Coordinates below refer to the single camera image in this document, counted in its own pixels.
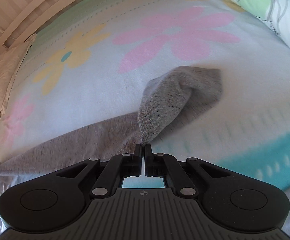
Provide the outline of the grey sweat pants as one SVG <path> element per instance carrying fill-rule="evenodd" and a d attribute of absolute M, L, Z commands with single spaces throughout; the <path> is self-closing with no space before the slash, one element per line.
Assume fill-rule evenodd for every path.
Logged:
<path fill-rule="evenodd" d="M 76 129 L 0 164 L 0 176 L 44 175 L 89 158 L 133 153 L 190 124 L 221 99 L 221 71 L 181 66 L 150 80 L 138 111 Z"/>

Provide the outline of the cream pillow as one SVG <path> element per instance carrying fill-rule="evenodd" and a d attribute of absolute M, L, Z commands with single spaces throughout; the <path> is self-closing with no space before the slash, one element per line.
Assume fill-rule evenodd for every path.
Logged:
<path fill-rule="evenodd" d="M 0 55 L 0 112 L 2 114 L 6 112 L 17 72 L 36 36 L 32 34 L 25 42 Z"/>

